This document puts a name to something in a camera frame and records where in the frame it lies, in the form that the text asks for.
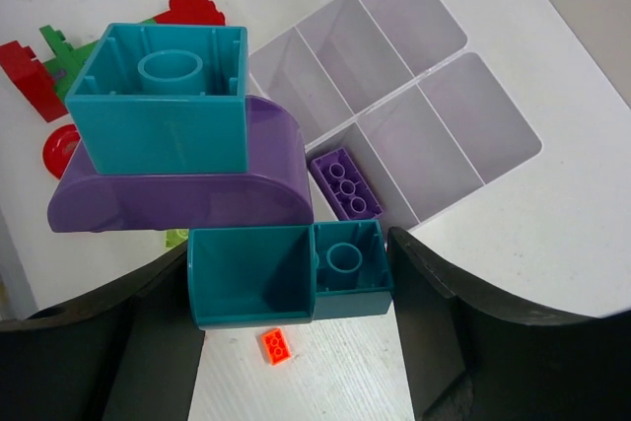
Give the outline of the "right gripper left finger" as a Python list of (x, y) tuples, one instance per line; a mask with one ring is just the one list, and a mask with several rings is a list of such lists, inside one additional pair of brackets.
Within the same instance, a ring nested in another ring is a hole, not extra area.
[(91, 292), (1, 324), (4, 420), (185, 420), (204, 333), (186, 246)]

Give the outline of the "teal and purple lego stack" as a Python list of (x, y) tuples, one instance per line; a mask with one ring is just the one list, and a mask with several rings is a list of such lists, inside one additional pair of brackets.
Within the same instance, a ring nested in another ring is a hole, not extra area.
[(248, 81), (243, 27), (109, 25), (66, 97), (80, 140), (50, 229), (310, 224), (300, 126)]

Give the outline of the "green and red duplo stack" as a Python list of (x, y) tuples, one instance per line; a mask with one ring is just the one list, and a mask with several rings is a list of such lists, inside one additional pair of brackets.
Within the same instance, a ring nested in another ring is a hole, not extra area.
[(39, 32), (53, 54), (51, 59), (40, 61), (29, 46), (14, 40), (1, 45), (1, 68), (39, 115), (52, 122), (68, 113), (65, 97), (98, 42), (75, 48), (50, 25)]

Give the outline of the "teal curved lego brick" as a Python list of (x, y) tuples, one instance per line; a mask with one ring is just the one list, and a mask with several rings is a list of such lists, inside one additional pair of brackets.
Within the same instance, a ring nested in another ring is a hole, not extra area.
[(314, 228), (192, 230), (187, 283), (193, 319), (203, 329), (309, 322), (316, 303)]

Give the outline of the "teal square lego brick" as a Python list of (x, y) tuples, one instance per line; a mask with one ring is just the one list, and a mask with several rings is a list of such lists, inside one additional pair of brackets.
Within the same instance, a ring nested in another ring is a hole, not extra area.
[(377, 220), (314, 224), (315, 320), (388, 312), (393, 279)]

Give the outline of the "red arch duplo brick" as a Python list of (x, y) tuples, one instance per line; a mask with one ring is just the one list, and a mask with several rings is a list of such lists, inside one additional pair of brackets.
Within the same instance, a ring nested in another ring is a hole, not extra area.
[(212, 0), (169, 0), (168, 10), (153, 17), (161, 25), (225, 26), (226, 17)]

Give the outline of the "purple lego brick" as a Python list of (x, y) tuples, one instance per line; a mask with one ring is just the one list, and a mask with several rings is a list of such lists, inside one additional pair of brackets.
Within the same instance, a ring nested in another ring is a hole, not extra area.
[(313, 158), (309, 169), (339, 220), (379, 219), (384, 213), (362, 172), (344, 147)]

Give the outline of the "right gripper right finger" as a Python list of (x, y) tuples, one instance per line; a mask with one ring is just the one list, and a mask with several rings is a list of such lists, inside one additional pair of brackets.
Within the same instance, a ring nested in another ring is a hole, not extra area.
[(401, 228), (393, 304), (418, 420), (626, 420), (630, 315), (582, 316), (509, 293)]

